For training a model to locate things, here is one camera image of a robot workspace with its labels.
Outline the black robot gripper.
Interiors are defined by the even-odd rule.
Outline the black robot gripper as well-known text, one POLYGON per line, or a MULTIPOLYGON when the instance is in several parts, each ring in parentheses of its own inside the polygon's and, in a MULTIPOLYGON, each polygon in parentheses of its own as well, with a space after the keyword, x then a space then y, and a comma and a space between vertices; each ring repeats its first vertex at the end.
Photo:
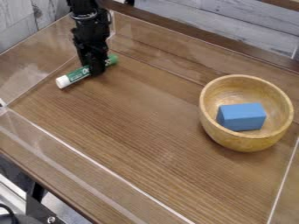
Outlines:
POLYGON ((67 2, 69 16, 76 25, 71 32, 79 60, 83 66, 89 67, 91 75, 97 76, 107 69, 111 14, 99 0, 67 0, 67 2))

